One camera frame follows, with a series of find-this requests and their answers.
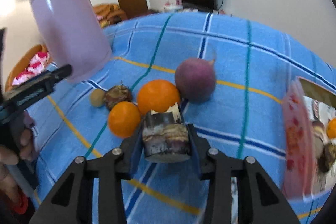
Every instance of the red and white cloth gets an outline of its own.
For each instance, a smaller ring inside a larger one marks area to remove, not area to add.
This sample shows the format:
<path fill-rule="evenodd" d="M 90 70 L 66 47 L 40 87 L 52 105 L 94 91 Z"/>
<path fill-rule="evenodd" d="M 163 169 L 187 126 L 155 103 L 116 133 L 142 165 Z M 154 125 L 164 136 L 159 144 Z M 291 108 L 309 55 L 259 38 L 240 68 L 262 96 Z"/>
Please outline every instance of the red and white cloth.
<path fill-rule="evenodd" d="M 28 68 L 14 78 L 12 85 L 20 85 L 28 81 L 30 78 L 42 73 L 47 66 L 49 58 L 50 55 L 48 52 L 38 52 L 35 54 L 30 60 Z"/>

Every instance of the yellow stripe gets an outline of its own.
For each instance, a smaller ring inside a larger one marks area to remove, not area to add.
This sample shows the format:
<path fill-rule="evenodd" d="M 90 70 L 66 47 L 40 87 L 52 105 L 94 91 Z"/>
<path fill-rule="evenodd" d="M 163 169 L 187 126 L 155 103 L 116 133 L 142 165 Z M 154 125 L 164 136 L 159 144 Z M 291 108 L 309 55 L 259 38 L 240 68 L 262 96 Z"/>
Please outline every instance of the yellow stripe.
<path fill-rule="evenodd" d="M 36 190 L 34 191 L 34 197 L 35 197 L 35 199 L 36 199 L 37 203 L 38 203 L 39 205 L 41 205 L 41 200 L 40 200 L 40 198 L 39 198 L 39 196 L 38 196 L 38 194 L 37 194 L 37 191 L 36 191 Z"/>
<path fill-rule="evenodd" d="M 322 209 L 322 207 L 317 208 L 316 210 L 312 210 L 312 211 L 310 212 L 310 214 L 314 214 L 315 212 L 318 213 L 321 209 Z M 301 218 L 305 218 L 305 217 L 307 217 L 307 216 L 309 216 L 309 212 L 308 212 L 308 213 L 304 213 L 304 214 L 300 214 L 300 215 L 297 216 L 297 218 L 298 218 L 298 219 L 301 219 Z"/>
<path fill-rule="evenodd" d="M 82 144 L 86 148 L 91 147 L 91 145 L 89 144 L 89 142 L 79 133 L 79 131 L 73 126 L 73 124 L 68 120 L 68 118 L 65 117 L 64 113 L 59 108 L 59 106 L 56 104 L 56 102 L 50 96 L 47 96 L 47 97 L 50 100 L 50 102 L 53 104 L 53 106 L 55 107 L 56 111 L 58 112 L 58 114 L 60 115 L 60 117 L 62 118 L 62 120 L 70 128 L 70 130 L 76 135 L 76 137 L 82 142 Z M 96 149 L 93 149 L 92 152 L 94 153 L 94 155 L 96 157 L 102 157 L 103 156 Z M 130 181 L 127 181 L 127 182 L 130 183 L 131 185 L 137 187 L 137 188 L 140 188 L 146 194 L 151 195 L 151 196 L 157 198 L 158 200 L 160 200 L 160 201 L 162 201 L 164 203 L 167 203 L 168 205 L 171 205 L 173 207 L 176 207 L 176 208 L 178 208 L 180 210 L 183 210 L 185 212 L 197 215 L 201 211 L 199 208 L 192 207 L 192 206 L 189 206 L 187 204 L 183 204 L 183 203 L 181 203 L 179 201 L 173 200 L 172 198 L 169 198 L 169 197 L 167 197 L 167 196 L 159 193 L 158 191 L 155 191 L 155 190 L 149 188 L 145 184 L 143 184 L 143 183 L 141 183 L 141 182 L 139 182 L 139 181 L 137 181 L 135 179 L 131 179 Z"/>
<path fill-rule="evenodd" d="M 115 57 L 115 59 L 122 60 L 126 63 L 132 64 L 134 66 L 142 67 L 142 68 L 148 68 L 149 67 L 149 65 L 147 65 L 147 64 L 130 61 L 130 60 L 127 60 L 123 57 Z M 167 69 L 167 68 L 156 66 L 156 65 L 153 65 L 152 69 L 160 70 L 160 71 L 164 71 L 164 72 L 168 72 L 168 73 L 175 73 L 175 70 L 173 70 L 173 69 Z M 239 85 L 239 84 L 235 84 L 235 83 L 231 83 L 231 82 L 227 82 L 227 81 L 223 81 L 223 80 L 217 80 L 217 84 L 230 86 L 232 88 L 239 89 L 239 90 L 244 90 L 245 89 L 244 85 Z M 282 102 L 280 99 L 278 99 L 274 95 L 272 95 L 270 93 L 267 93 L 265 91 L 258 90 L 258 89 L 255 89 L 255 88 L 249 88 L 249 91 L 264 95 L 268 98 L 271 98 L 272 100 L 276 101 L 279 104 L 281 104 L 281 102 Z"/>

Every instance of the small orange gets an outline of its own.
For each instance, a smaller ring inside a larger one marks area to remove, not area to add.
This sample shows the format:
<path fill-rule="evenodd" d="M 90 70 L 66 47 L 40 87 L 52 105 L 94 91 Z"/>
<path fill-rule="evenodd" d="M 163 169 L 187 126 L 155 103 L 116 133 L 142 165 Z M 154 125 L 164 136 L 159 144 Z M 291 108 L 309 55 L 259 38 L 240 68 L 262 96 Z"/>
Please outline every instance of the small orange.
<path fill-rule="evenodd" d="M 132 136 L 141 121 L 136 105 L 131 102 L 120 102 L 110 111 L 107 123 L 112 133 L 120 138 Z"/>
<path fill-rule="evenodd" d="M 327 135 L 330 139 L 336 138 L 336 118 L 329 122 L 327 127 Z"/>
<path fill-rule="evenodd" d="M 167 80 L 153 80 L 139 90 L 137 103 L 142 115 L 150 110 L 165 112 L 175 103 L 180 103 L 179 90 Z"/>

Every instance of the silver bolt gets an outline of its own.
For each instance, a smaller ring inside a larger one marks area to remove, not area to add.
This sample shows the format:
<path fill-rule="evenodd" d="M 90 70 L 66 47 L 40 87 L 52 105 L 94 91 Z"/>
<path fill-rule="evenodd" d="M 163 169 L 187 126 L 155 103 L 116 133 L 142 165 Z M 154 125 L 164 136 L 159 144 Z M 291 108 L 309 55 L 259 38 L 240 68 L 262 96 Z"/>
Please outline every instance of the silver bolt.
<path fill-rule="evenodd" d="M 248 157 L 246 158 L 246 161 L 247 161 L 249 164 L 253 164 L 253 163 L 255 163 L 255 158 L 252 157 L 252 156 L 248 156 Z"/>
<path fill-rule="evenodd" d="M 81 164 L 83 161 L 84 161 L 84 157 L 82 157 L 82 156 L 79 156 L 79 157 L 75 158 L 75 163 L 77 163 L 77 164 Z"/>
<path fill-rule="evenodd" d="M 208 153 L 209 153 L 210 155 L 217 155 L 217 154 L 218 154 L 218 149 L 217 149 L 217 148 L 210 148 L 210 149 L 208 150 Z"/>
<path fill-rule="evenodd" d="M 120 155 L 121 152 L 122 152 L 122 150 L 119 147 L 112 150 L 112 154 L 116 155 L 116 156 Z"/>

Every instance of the purple cup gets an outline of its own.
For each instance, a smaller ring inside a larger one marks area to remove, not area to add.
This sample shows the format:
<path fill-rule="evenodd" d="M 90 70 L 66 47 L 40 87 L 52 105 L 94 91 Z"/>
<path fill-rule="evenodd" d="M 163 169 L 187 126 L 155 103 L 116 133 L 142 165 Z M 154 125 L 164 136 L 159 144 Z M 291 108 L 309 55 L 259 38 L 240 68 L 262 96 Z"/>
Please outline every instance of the purple cup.
<path fill-rule="evenodd" d="M 30 3 L 57 66 L 72 66 L 69 81 L 90 78 L 111 59 L 111 47 L 90 0 L 30 0 Z"/>

